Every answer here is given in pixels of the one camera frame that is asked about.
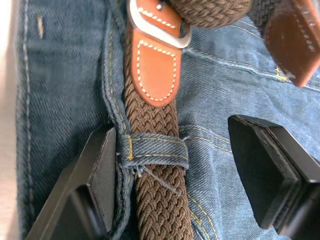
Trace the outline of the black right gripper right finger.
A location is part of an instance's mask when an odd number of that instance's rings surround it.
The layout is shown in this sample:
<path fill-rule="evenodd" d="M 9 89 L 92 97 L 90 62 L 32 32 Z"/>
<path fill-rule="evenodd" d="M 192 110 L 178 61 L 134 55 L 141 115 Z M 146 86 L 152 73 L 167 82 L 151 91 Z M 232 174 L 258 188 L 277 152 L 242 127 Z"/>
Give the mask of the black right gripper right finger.
<path fill-rule="evenodd" d="M 262 229 L 293 240 L 320 237 L 320 164 L 281 125 L 228 118 L 234 162 Z"/>

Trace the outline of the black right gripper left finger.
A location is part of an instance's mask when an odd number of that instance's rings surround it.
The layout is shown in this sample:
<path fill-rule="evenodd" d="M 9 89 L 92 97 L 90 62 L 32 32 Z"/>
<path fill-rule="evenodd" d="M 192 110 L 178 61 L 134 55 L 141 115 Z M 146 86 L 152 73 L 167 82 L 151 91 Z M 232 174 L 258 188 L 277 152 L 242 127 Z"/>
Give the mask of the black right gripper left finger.
<path fill-rule="evenodd" d="M 105 240 L 115 208 L 116 129 L 93 131 L 61 172 L 28 240 Z"/>

